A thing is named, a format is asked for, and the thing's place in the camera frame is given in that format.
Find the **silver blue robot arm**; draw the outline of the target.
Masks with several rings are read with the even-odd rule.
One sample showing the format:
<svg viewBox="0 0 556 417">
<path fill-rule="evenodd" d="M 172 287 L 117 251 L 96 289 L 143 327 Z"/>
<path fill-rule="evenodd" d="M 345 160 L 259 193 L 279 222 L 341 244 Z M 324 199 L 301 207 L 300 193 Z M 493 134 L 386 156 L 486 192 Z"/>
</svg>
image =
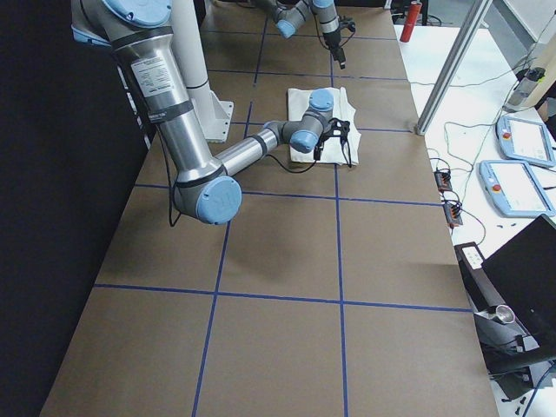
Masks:
<svg viewBox="0 0 556 417">
<path fill-rule="evenodd" d="M 218 155 L 209 143 L 233 105 L 211 90 L 190 1 L 75 1 L 72 30 L 79 43 L 111 52 L 136 87 L 167 146 L 177 176 L 171 207 L 207 224 L 230 221 L 242 203 L 235 175 L 281 145 L 319 154 L 331 137 L 346 138 L 349 122 L 334 117 L 334 98 L 314 90 L 298 121 L 271 121 Z"/>
<path fill-rule="evenodd" d="M 329 1 L 297 1 L 292 6 L 287 6 L 280 1 L 254 0 L 250 4 L 262 10 L 275 24 L 284 38 L 290 38 L 297 33 L 312 17 L 315 21 L 317 36 L 322 36 L 321 46 L 328 50 L 341 70 L 346 68 L 346 56 L 341 40 L 341 32 L 348 30 L 351 36 L 356 32 L 355 21 L 351 17 L 341 17 L 335 3 Z"/>
</svg>

